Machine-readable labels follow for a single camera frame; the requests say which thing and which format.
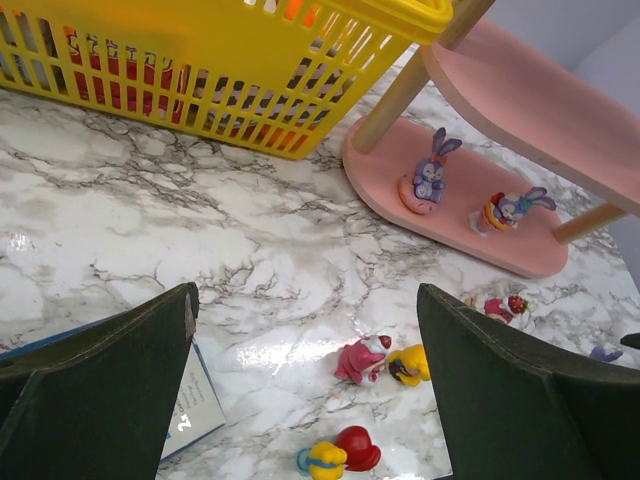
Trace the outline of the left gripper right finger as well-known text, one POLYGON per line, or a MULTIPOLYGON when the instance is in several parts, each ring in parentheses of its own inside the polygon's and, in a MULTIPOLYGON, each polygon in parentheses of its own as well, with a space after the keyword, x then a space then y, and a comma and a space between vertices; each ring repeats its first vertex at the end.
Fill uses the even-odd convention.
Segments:
POLYGON ((639 372, 546 343, 432 284, 417 316, 454 479, 636 479, 639 372))

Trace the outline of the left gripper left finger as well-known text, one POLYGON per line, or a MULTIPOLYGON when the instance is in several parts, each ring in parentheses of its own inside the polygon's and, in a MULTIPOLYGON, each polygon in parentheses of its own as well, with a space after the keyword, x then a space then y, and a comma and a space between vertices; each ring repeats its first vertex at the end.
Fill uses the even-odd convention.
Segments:
POLYGON ((2 353, 2 478, 154 478, 198 311, 183 283, 2 353))

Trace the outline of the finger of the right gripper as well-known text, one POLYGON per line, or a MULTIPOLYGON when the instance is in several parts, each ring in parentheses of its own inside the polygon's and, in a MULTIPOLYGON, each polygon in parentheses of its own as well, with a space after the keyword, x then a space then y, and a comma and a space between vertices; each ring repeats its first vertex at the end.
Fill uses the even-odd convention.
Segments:
POLYGON ((640 333, 632 333, 623 336, 620 344, 629 348, 640 350, 640 333))

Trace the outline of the small purple bunny toy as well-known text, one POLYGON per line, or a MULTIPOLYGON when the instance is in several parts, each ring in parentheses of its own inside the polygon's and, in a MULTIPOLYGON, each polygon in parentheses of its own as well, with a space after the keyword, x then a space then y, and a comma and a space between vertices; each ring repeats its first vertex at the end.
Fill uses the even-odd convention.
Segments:
POLYGON ((622 357, 624 352, 619 349, 605 349, 603 345, 597 344, 593 347, 588 357, 604 363, 612 363, 622 357))

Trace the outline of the pink strawberry bear toy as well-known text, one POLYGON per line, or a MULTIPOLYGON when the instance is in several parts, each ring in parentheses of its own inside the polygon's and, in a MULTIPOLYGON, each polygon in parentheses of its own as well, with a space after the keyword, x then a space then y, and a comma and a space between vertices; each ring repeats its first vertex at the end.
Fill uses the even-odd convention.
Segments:
POLYGON ((531 316, 531 302, 521 295, 467 295, 463 303, 506 325, 515 319, 528 319, 531 316))

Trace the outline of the purple bunny cup toy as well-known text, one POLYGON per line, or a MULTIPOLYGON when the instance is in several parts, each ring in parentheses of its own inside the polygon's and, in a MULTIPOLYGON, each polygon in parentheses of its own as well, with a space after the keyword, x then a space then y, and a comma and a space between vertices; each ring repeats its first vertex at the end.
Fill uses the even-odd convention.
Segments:
POLYGON ((555 201, 544 187, 533 187, 524 194, 498 192, 485 201, 481 209, 469 214, 471 229, 487 236, 493 232, 508 232, 518 227, 532 207, 555 211, 555 201))

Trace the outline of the purple bunny donut toy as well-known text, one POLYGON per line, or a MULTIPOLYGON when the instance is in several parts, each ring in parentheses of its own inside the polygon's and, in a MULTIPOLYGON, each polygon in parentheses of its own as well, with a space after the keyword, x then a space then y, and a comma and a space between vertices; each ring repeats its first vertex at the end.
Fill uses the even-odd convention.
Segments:
POLYGON ((447 155, 462 146, 458 138, 447 138, 447 131, 440 127, 432 136, 431 153, 419 161, 411 174, 398 181, 398 195, 411 212, 426 215, 440 205, 446 184, 443 180, 447 155))

